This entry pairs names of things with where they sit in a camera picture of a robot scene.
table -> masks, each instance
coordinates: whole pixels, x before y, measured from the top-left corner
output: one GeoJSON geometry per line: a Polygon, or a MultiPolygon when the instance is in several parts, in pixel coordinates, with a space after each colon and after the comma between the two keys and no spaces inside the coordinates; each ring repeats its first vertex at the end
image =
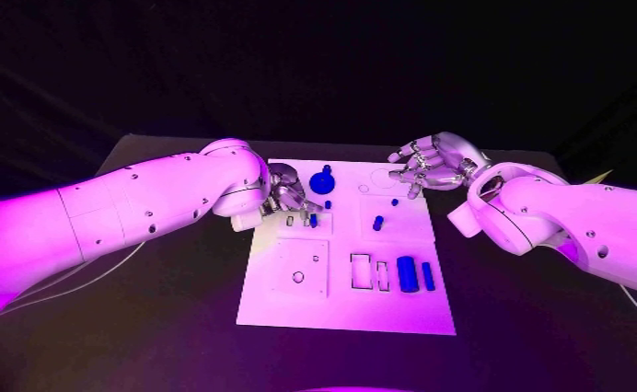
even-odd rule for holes
{"type": "MultiPolygon", "coordinates": [[[[100,169],[206,139],[129,135],[100,169]]],[[[263,157],[381,162],[391,146],[251,142],[263,157]]],[[[486,151],[561,174],[554,157],[486,151]]],[[[150,241],[100,282],[0,318],[0,390],[291,391],[376,386],[423,391],[630,390],[637,311],[619,286],[551,249],[516,257],[446,219],[463,190],[428,191],[459,335],[235,324],[252,231],[208,215],[150,241]]],[[[59,289],[126,256],[100,259],[59,289]]]]}

white board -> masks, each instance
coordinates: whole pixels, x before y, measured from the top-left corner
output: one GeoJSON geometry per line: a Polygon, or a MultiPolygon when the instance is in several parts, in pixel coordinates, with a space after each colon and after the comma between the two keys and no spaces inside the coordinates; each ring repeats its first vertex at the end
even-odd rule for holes
{"type": "Polygon", "coordinates": [[[255,229],[237,323],[456,335],[428,203],[423,194],[410,201],[410,185],[388,176],[402,166],[291,159],[270,162],[296,168],[310,200],[322,205],[332,201],[332,208],[319,214],[316,228],[304,226],[299,213],[276,213],[255,229]],[[310,189],[310,177],[325,165],[332,166],[336,187],[330,194],[319,195],[310,189]],[[375,231],[378,215],[384,224],[375,231]],[[353,258],[353,254],[369,255],[369,259],[353,258]],[[399,289],[401,256],[412,256],[417,265],[421,289],[411,294],[399,289]],[[368,260],[369,271],[361,266],[368,260]],[[431,265],[435,291],[425,289],[424,262],[431,265]],[[353,287],[355,275],[372,278],[372,289],[353,287]]]}

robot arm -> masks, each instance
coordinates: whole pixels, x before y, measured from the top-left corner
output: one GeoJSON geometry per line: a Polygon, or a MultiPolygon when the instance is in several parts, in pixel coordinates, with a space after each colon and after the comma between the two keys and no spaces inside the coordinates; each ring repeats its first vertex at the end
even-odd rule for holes
{"type": "Polygon", "coordinates": [[[467,202],[448,215],[464,236],[484,231],[516,255],[552,247],[584,271],[637,289],[637,191],[570,185],[531,165],[493,165],[451,133],[405,145],[389,160],[408,155],[405,169],[391,175],[411,183],[411,193],[469,187],[467,202]]]}
{"type": "Polygon", "coordinates": [[[208,211],[235,231],[277,210],[322,211],[296,170],[248,143],[141,162],[65,188],[0,201],[0,309],[48,276],[195,223],[208,211]]]}

black backdrop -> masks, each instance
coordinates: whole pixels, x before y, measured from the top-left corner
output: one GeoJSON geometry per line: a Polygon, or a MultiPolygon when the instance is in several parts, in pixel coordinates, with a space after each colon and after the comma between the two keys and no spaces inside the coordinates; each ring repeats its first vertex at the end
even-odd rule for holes
{"type": "Polygon", "coordinates": [[[0,194],[126,133],[404,144],[447,130],[630,184],[634,0],[0,0],[0,194]]]}

cable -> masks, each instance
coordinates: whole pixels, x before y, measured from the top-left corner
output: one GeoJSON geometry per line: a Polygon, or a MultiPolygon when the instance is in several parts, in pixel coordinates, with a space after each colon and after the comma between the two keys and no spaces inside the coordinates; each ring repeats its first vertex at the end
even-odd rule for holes
{"type": "Polygon", "coordinates": [[[54,294],[49,295],[45,298],[41,298],[38,300],[33,300],[32,302],[25,303],[23,305],[18,305],[15,306],[12,309],[0,312],[0,317],[3,315],[6,315],[9,312],[16,311],[18,309],[20,309],[25,306],[31,306],[31,305],[36,305],[36,303],[45,302],[46,300],[52,300],[54,298],[62,297],[64,295],[74,293],[75,291],[78,291],[80,289],[85,288],[90,284],[95,283],[100,279],[103,279],[104,277],[107,277],[107,275],[110,275],[126,263],[126,261],[133,257],[133,255],[136,254],[136,252],[143,248],[143,244],[146,242],[141,242],[141,244],[133,249],[133,251],[130,251],[130,254],[123,258],[123,260],[120,261],[120,263],[107,271],[104,272],[104,274],[101,274],[98,277],[95,277],[90,282],[81,284],[78,287],[75,287],[74,289],[69,289],[68,291],[65,291],[64,293],[59,294],[54,294]]]}
{"type": "Polygon", "coordinates": [[[97,261],[97,259],[92,259],[90,261],[85,261],[71,272],[67,272],[67,274],[64,274],[59,278],[56,278],[49,284],[46,284],[43,287],[38,288],[35,291],[26,292],[26,294],[20,294],[13,300],[13,302],[19,302],[20,300],[25,300],[31,295],[33,295],[35,293],[39,293],[41,291],[43,291],[46,288],[51,288],[55,284],[58,284],[59,282],[62,282],[64,280],[67,280],[74,274],[77,274],[81,270],[84,270],[91,263],[94,263],[97,261]]]}
{"type": "Polygon", "coordinates": [[[633,302],[633,304],[637,307],[637,300],[634,300],[634,297],[630,295],[627,287],[623,284],[620,284],[620,288],[624,291],[624,294],[629,296],[630,301],[633,302]]]}

